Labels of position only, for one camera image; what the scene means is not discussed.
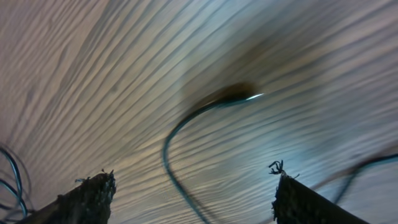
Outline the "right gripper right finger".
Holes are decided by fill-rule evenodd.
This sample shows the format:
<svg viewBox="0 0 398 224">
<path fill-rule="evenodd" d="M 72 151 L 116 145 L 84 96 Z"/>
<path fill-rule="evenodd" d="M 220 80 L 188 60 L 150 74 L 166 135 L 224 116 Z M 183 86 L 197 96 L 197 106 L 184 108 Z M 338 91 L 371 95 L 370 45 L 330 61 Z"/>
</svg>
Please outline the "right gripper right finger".
<svg viewBox="0 0 398 224">
<path fill-rule="evenodd" d="M 368 224 L 289 176 L 283 161 L 274 161 L 270 173 L 279 175 L 272 202 L 277 224 Z"/>
</svg>

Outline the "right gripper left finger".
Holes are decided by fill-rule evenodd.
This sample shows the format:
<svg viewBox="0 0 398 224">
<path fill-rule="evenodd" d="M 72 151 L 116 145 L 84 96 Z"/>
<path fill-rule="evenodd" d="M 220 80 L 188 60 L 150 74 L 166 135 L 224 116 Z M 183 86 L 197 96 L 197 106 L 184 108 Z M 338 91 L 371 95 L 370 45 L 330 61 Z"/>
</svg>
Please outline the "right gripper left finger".
<svg viewBox="0 0 398 224">
<path fill-rule="evenodd" d="M 116 193 L 113 172 L 81 180 L 67 194 L 18 221 L 18 224 L 107 224 Z"/>
</svg>

